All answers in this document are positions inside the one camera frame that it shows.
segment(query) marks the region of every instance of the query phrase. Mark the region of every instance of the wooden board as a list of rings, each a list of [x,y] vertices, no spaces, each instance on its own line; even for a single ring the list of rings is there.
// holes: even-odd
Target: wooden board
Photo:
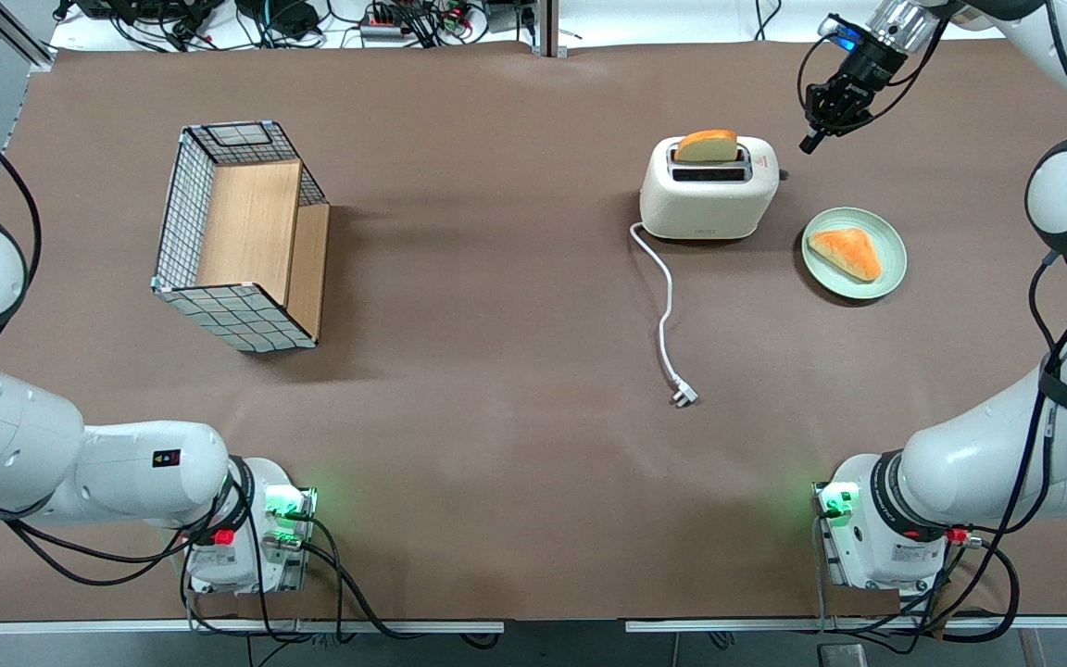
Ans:
[[[302,160],[219,165],[195,284],[260,284],[287,301]]]
[[[300,207],[296,219],[296,242],[291,255],[291,290],[287,312],[315,339],[319,338],[323,305],[323,269],[327,266],[327,204]]]

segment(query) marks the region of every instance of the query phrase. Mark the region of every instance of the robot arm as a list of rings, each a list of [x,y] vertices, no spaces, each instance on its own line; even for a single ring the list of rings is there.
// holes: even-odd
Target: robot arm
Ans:
[[[0,224],[0,325],[27,288],[22,253]],[[195,590],[250,592],[300,586],[299,546],[310,535],[300,517],[313,512],[313,491],[293,489],[270,460],[229,457],[210,426],[85,426],[66,398],[0,371],[1,520],[192,527],[187,570]]]
[[[1063,43],[1067,62],[1067,0],[1054,3],[1055,34]],[[881,111],[873,113],[872,101],[893,79],[908,55],[928,44],[926,60],[935,49],[950,18],[969,22],[971,29],[993,25],[1007,35],[1029,60],[1040,67],[1053,81],[1067,88],[1067,73],[1054,49],[1053,21],[1050,7],[1042,0],[973,0],[972,3],[939,0],[885,0],[864,26],[851,25],[838,14],[818,27],[822,39],[846,50],[830,80],[810,84],[803,92],[805,116],[810,124],[809,136],[800,143],[801,150],[813,153],[826,137],[841,137],[867,126]],[[897,83],[914,80],[918,72]],[[907,89],[892,102],[898,102]]]
[[[869,109],[875,95],[910,52],[926,42],[936,45],[944,21],[957,12],[981,14],[1067,88],[1067,67],[1060,65],[1053,39],[1060,34],[1060,51],[1067,54],[1067,0],[1050,2],[1055,5],[984,0],[966,7],[886,0],[865,27],[831,16],[823,25],[823,41],[848,54],[826,84],[806,89],[810,132],[801,149],[813,152],[825,137],[858,130],[877,117]],[[1033,229],[1053,250],[1049,261],[1060,256],[1067,265],[1067,141],[1046,153],[1032,172],[1024,207]],[[833,481],[818,487],[818,503],[835,517],[825,540],[835,583],[913,595],[933,586],[941,570],[945,529],[998,523],[1009,503],[1013,517],[1023,518],[1041,492],[1047,496],[1037,517],[1067,517],[1067,337],[1058,345],[1058,363],[1046,358],[999,396],[915,433],[903,450],[844,461]],[[1032,456],[1016,491],[1025,446]]]

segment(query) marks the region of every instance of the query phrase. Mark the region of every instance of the plate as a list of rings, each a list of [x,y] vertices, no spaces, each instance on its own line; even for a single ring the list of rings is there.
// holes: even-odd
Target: plate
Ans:
[[[872,236],[875,252],[880,255],[883,273],[872,283],[865,283],[845,270],[839,269],[810,249],[810,235],[827,228],[859,227]],[[908,269],[908,252],[888,221],[863,208],[838,207],[818,212],[801,234],[801,257],[813,277],[825,288],[849,299],[879,299],[898,286]]]

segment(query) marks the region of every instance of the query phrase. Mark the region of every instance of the green light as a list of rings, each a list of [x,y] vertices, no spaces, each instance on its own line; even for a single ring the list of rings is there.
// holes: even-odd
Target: green light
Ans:
[[[272,485],[266,489],[266,510],[272,514],[290,514],[302,507],[302,499],[301,491],[289,485]]]
[[[855,499],[859,498],[859,485],[854,481],[831,481],[822,489],[822,503],[829,512],[830,523],[842,526],[850,521],[854,514]]]

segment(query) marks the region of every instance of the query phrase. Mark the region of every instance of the bread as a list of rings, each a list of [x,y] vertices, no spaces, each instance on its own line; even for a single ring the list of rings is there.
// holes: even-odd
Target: bread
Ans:
[[[678,163],[732,163],[740,155],[740,144],[731,130],[702,130],[678,141],[673,161]]]
[[[827,228],[810,235],[810,249],[863,282],[872,283],[883,273],[880,255],[872,236],[862,228]]]

